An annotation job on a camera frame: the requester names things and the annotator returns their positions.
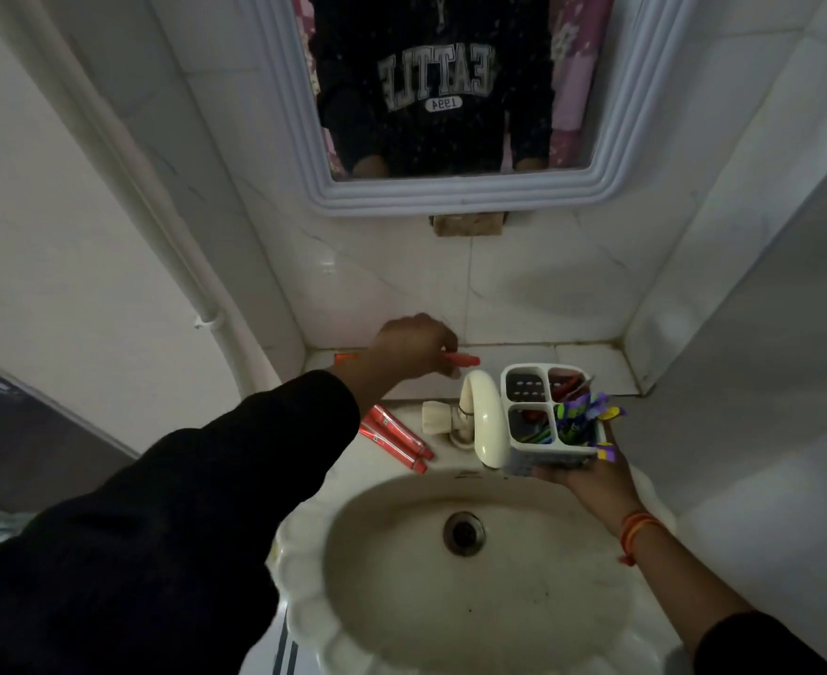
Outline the person's left hand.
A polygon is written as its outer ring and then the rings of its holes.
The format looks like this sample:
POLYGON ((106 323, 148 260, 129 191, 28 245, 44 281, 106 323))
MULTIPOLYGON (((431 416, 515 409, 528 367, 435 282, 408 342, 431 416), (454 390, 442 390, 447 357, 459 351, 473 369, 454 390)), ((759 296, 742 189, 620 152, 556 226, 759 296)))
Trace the person's left hand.
POLYGON ((374 360, 398 383, 436 374, 430 370, 432 326, 448 327, 425 313, 388 321, 364 356, 374 360))

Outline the person's right hand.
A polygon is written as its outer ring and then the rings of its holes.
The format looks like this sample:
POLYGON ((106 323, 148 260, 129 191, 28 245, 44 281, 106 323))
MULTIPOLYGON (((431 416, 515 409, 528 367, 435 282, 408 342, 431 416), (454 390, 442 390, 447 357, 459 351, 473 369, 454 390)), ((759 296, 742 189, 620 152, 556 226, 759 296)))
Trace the person's right hand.
POLYGON ((579 503, 615 537, 620 537, 623 522, 636 514, 646 514, 633 481, 631 466, 614 444, 614 460, 591 460, 582 468, 586 475, 575 487, 566 487, 579 503))

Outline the white toothbrush holder caddy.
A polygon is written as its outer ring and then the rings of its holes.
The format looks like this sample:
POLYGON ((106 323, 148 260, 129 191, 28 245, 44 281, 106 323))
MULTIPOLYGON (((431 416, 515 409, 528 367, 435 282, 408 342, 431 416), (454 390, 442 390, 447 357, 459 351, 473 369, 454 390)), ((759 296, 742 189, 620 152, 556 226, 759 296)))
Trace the white toothbrush holder caddy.
MULTIPOLYGON (((591 376, 576 366, 551 363, 511 365, 501 374, 501 396, 511 438, 511 452, 504 470, 511 475, 529 476, 532 474, 533 467, 547 465, 535 455, 528 453, 528 446, 518 442, 518 439, 530 435, 547 423, 547 419, 543 419, 543 414, 550 413, 553 406, 557 404, 550 397, 548 371, 560 367, 574 368, 591 376)), ((590 386, 570 399, 577 398, 586 392, 601 392, 594 391, 592 383, 593 377, 591 376, 590 386)), ((547 466, 582 467, 584 464, 547 466)))

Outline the person's left forearm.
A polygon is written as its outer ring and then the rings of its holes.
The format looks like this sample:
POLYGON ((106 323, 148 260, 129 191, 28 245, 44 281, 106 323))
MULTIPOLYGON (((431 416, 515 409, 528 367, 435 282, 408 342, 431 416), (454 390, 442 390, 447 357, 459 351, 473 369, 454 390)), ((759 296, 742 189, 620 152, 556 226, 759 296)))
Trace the person's left forearm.
POLYGON ((378 402, 412 370, 368 352, 165 435, 0 544, 0 675, 239 675, 278 592, 265 561, 378 402))

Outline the person's right forearm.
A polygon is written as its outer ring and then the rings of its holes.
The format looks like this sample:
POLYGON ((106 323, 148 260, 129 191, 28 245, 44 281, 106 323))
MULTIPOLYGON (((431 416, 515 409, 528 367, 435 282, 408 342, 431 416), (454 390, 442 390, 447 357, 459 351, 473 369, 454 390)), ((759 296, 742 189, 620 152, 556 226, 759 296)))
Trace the person's right forearm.
POLYGON ((827 660, 754 608, 649 513, 623 522, 621 560, 639 568, 688 652, 693 675, 827 675, 827 660))

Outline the bunch of colourful toothbrushes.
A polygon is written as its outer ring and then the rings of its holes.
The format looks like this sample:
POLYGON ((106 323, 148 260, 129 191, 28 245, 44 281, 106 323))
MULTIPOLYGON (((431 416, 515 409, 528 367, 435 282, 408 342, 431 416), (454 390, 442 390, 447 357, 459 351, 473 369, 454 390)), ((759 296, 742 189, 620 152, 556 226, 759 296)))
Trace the bunch of colourful toothbrushes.
POLYGON ((518 442, 547 465, 582 465, 592 460, 614 463, 618 448, 607 431, 612 422, 627 415, 621 406, 610 404, 605 393, 586 392, 555 404, 550 413, 543 414, 547 423, 518 442))

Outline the cream curved faucet spout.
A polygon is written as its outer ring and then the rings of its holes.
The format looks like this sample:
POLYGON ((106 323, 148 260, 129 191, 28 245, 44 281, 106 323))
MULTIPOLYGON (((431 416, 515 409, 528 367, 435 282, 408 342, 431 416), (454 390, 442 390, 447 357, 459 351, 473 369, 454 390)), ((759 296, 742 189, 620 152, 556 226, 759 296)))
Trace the cream curved faucet spout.
POLYGON ((472 370, 463 379, 457 408, 452 410, 451 442, 473 450, 489 469, 500 470, 508 461, 511 438, 498 386, 484 371, 472 370))

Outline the red packet in caddy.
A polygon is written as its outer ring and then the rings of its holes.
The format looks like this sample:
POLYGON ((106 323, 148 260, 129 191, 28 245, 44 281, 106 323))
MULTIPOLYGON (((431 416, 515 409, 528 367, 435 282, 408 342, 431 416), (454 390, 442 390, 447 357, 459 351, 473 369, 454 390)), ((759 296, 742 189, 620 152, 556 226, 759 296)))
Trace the red packet in caddy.
POLYGON ((574 368, 554 368, 548 371, 550 397, 562 404, 577 396, 591 384, 591 376, 574 368))

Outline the metal sink drain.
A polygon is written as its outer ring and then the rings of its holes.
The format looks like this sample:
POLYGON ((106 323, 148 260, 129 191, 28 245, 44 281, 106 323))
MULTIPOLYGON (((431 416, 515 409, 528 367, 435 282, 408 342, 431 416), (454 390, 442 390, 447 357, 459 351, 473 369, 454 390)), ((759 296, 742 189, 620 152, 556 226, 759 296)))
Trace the metal sink drain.
POLYGON ((486 543, 486 530, 481 520, 471 512, 458 511, 446 520, 442 540, 454 556, 468 558, 477 555, 486 543))

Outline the small wooden block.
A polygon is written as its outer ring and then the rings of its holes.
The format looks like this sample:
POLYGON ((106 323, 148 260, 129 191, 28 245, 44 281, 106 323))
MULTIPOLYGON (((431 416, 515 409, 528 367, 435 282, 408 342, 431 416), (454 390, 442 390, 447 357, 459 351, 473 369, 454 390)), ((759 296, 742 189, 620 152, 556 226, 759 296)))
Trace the small wooden block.
POLYGON ((509 216, 507 211, 430 215, 436 237, 499 237, 509 216))

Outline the cream ceramic wash basin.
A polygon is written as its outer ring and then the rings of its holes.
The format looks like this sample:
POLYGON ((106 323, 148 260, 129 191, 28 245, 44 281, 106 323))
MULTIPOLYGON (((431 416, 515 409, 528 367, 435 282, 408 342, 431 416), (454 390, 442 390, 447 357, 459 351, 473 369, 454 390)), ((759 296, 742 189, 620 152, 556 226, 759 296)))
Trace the cream ceramic wash basin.
POLYGON ((427 473, 356 438, 277 534, 287 630, 329 675, 691 675, 620 544, 565 487, 438 436, 427 473), (476 515, 486 543, 442 528, 476 515))

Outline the dark grey panel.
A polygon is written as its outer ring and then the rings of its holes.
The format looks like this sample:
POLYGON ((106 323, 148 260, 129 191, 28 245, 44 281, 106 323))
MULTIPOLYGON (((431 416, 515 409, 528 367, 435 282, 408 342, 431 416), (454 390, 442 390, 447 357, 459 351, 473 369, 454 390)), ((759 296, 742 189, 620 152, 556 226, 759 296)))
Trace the dark grey panel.
POLYGON ((0 512, 33 514, 85 495, 135 459, 0 374, 0 512))

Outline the white framed wall mirror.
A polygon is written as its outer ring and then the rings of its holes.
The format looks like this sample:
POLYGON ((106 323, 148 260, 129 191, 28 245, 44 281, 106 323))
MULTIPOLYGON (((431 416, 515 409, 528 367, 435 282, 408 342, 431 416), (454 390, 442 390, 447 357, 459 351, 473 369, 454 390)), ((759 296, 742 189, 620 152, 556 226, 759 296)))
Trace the white framed wall mirror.
POLYGON ((606 201, 630 172, 700 0, 614 4, 587 104, 583 168, 471 177, 334 180, 291 0, 235 0, 256 53, 276 137, 293 156, 283 174, 333 218, 525 211, 606 201))

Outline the white wall pipe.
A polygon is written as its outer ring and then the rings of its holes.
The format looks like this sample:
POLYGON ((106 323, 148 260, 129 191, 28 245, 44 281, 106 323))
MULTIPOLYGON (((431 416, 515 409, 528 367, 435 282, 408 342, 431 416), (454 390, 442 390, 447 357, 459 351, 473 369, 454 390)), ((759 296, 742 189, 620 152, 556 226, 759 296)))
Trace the white wall pipe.
POLYGON ((0 37, 208 331, 241 397, 279 376, 166 185, 127 125, 93 85, 41 0, 0 0, 0 37))

